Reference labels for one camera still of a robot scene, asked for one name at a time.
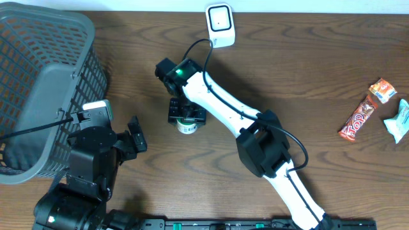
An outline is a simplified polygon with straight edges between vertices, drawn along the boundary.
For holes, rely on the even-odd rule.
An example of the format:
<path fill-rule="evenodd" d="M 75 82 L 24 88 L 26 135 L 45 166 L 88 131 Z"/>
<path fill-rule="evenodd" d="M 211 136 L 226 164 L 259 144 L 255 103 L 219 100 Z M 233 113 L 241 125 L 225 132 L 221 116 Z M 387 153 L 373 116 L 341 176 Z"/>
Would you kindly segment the red chocolate bar wrapper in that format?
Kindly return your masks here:
<path fill-rule="evenodd" d="M 348 118 L 342 129 L 338 131 L 338 134 L 347 141 L 355 142 L 357 132 L 377 108 L 378 104 L 370 95 L 367 95 Z"/>

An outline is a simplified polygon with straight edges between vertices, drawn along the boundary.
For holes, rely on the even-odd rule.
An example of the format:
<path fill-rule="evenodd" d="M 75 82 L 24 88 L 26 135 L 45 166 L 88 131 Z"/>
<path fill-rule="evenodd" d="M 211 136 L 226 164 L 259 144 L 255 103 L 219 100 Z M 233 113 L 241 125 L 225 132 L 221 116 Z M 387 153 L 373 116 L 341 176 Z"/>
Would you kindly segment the teal white tissue pack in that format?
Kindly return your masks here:
<path fill-rule="evenodd" d="M 387 131 L 394 137 L 395 143 L 398 144 L 408 132 L 408 102 L 401 99 L 398 113 L 393 118 L 385 119 L 383 122 Z"/>

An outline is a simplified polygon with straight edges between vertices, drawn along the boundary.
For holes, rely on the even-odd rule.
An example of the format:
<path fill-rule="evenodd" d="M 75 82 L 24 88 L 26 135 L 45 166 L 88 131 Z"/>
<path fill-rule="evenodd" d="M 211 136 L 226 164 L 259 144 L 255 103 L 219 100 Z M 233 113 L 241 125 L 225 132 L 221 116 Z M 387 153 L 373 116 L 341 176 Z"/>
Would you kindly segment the orange snack packet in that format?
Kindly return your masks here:
<path fill-rule="evenodd" d="M 382 104 L 387 103 L 397 93 L 393 85 L 383 78 L 372 84 L 369 87 L 369 90 L 379 99 Z"/>

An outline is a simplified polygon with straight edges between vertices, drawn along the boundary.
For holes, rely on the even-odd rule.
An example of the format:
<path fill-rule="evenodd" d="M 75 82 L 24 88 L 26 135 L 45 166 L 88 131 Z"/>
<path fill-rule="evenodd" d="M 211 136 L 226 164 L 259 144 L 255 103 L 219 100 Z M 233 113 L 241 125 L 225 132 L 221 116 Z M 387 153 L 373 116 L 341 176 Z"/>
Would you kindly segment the green lid white jar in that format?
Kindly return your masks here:
<path fill-rule="evenodd" d="M 176 119 L 176 128 L 178 129 L 179 132 L 190 135 L 193 134 L 198 128 L 197 123 L 185 123 L 182 122 L 180 118 Z"/>

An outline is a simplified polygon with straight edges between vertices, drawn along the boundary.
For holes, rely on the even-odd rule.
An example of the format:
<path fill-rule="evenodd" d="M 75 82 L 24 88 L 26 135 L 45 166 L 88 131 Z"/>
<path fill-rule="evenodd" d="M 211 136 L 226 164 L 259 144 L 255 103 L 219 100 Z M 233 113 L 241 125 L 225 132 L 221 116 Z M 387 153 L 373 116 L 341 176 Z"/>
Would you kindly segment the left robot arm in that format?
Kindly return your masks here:
<path fill-rule="evenodd" d="M 119 166 L 148 145 L 137 119 L 116 133 L 109 124 L 82 126 L 68 136 L 69 166 L 54 178 L 34 209 L 34 230 L 139 229 L 141 222 L 123 211 L 107 211 Z"/>

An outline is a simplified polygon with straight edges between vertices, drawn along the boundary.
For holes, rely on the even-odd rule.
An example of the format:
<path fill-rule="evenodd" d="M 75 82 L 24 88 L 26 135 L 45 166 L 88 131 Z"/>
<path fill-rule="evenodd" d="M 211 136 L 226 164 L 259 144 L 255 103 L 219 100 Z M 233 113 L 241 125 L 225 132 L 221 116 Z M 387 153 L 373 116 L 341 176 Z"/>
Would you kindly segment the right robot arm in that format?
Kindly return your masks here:
<path fill-rule="evenodd" d="M 206 115 L 219 120 L 236 139 L 242 164 L 258 178 L 266 179 L 288 207 L 294 224 L 301 229 L 331 229 L 331 218 L 308 193 L 289 153 L 289 139 L 272 111 L 260 112 L 221 88 L 195 61 L 180 64 L 163 59 L 156 77 L 174 97 L 168 122 L 181 133 L 191 134 L 206 123 Z"/>

